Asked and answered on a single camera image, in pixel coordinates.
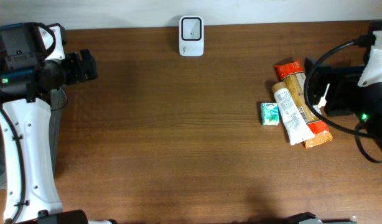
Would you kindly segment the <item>teal tissue packet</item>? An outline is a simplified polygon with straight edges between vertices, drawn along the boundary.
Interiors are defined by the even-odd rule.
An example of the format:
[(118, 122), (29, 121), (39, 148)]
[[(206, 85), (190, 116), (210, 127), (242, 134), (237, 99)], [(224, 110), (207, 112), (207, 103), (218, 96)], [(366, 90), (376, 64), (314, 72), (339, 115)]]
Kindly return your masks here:
[(263, 126), (277, 126), (279, 124), (277, 103), (261, 103), (261, 118)]

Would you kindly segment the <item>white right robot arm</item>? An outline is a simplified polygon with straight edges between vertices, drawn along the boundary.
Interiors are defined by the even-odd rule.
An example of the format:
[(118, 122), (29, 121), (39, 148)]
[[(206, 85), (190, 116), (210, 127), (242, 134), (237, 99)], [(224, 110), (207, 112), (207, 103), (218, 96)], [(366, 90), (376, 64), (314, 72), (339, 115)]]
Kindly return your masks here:
[[(354, 130), (363, 129), (373, 135), (375, 143), (382, 152), (382, 82), (364, 87), (358, 86), (364, 69), (364, 65), (343, 68), (320, 65), (310, 79), (308, 96), (314, 105), (328, 88), (325, 114), (329, 117), (356, 115), (358, 123)], [(372, 158), (365, 151), (358, 135), (355, 136), (355, 142), (367, 160), (382, 163), (382, 160)]]

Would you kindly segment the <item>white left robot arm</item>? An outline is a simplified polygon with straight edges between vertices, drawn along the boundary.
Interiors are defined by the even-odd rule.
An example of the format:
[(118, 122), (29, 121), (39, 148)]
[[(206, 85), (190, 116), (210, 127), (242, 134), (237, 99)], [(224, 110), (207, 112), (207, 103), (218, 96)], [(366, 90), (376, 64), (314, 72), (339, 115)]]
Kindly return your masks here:
[(43, 59), (0, 72), (0, 127), (6, 163), (5, 223), (90, 223), (83, 210), (63, 211), (49, 143), (50, 92), (97, 78), (90, 51)]

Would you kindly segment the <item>white cream tube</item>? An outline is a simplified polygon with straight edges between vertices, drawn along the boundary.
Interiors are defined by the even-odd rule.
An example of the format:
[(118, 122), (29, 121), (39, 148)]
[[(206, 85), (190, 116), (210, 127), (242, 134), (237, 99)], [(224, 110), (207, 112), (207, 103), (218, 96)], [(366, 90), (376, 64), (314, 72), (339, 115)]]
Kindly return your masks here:
[(279, 82), (272, 87), (272, 90), (282, 122), (288, 133), (290, 144), (293, 146), (312, 139), (315, 135), (302, 118), (290, 91), (287, 89), (287, 85)]

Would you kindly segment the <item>orange spaghetti packet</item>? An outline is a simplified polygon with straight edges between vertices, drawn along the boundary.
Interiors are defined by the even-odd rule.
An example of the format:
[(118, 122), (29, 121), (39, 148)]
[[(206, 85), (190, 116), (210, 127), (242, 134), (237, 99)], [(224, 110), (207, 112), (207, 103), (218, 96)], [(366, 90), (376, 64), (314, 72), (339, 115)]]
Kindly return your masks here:
[(327, 124), (318, 119), (305, 103), (304, 91), (302, 89), (305, 82), (305, 73), (300, 60), (284, 65), (275, 65), (274, 68), (279, 79), (286, 84), (287, 89), (290, 91), (292, 99), (306, 125), (315, 135), (312, 139), (304, 141), (304, 147), (308, 149), (332, 141), (333, 136)]

